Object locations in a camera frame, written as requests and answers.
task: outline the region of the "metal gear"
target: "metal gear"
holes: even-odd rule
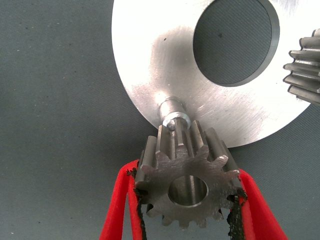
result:
[[[206,218],[223,218],[220,208],[231,209],[230,195],[242,191],[239,170],[215,130],[203,132],[198,121],[187,129],[182,118],[174,130],[160,126],[158,137],[149,136],[139,162],[135,184],[146,192],[147,215],[162,215],[167,226],[178,220],[186,229],[189,222],[206,227]]]
[[[315,30],[312,37],[302,38],[300,45],[301,50],[290,52],[294,62],[284,66],[291,71],[284,82],[291,85],[289,93],[320,105],[320,29]]]

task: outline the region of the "red clamp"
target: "red clamp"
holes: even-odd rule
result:
[[[138,160],[121,168],[116,179],[111,203],[99,240],[121,240],[124,212],[128,194],[132,239],[146,239],[139,216],[139,198],[135,193],[135,179],[132,172],[138,167]],[[278,221],[271,212],[254,179],[240,169],[240,181],[247,199],[240,198],[241,219],[246,240],[288,240]]]

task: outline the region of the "gray fabric background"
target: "gray fabric background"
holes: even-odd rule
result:
[[[97,239],[118,170],[156,134],[118,76],[112,6],[1,1],[1,240]],[[319,116],[311,106],[277,133],[231,150],[293,240],[319,235]],[[225,221],[187,231],[161,226],[160,217],[145,221],[151,240],[228,239]],[[131,239],[128,213],[123,239]]]

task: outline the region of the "machined metal surface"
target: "machined metal surface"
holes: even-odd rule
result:
[[[289,93],[320,105],[320,29],[315,30],[311,37],[302,38],[300,45],[301,50],[290,52],[294,62],[284,66],[291,71],[284,82],[291,85]]]
[[[222,219],[220,208],[230,209],[229,195],[242,191],[239,170],[213,128],[203,132],[198,121],[187,129],[175,119],[175,130],[160,126],[158,137],[149,136],[135,177],[136,187],[146,191],[147,214],[162,215],[162,224],[179,221],[182,229],[206,218]]]
[[[214,127],[228,147],[241,146],[283,128],[309,103],[288,94],[283,65],[301,36],[319,28],[318,0],[260,0],[272,26],[269,52],[240,86],[221,86],[199,70],[193,52],[197,22],[212,0],[115,0],[112,44],[123,85],[155,127],[159,105],[179,98],[191,120]]]

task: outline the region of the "aluminum disc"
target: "aluminum disc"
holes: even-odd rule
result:
[[[260,0],[271,46],[242,85],[222,86],[199,70],[193,52],[199,18],[213,0],[114,0],[112,44],[122,83],[143,116],[161,124],[159,105],[177,97],[191,120],[213,127],[228,147],[249,144],[283,128],[309,103],[287,92],[283,65],[299,39],[320,26],[318,0]]]

